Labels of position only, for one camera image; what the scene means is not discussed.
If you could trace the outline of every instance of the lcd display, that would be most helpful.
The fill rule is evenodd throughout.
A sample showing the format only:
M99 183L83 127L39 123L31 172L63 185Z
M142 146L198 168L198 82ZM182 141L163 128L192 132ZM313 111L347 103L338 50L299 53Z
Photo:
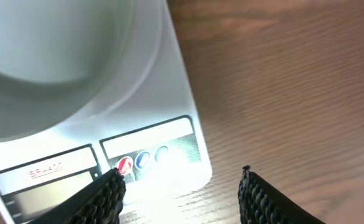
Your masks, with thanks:
M84 172L14 196L25 219L39 216L93 182L91 174Z

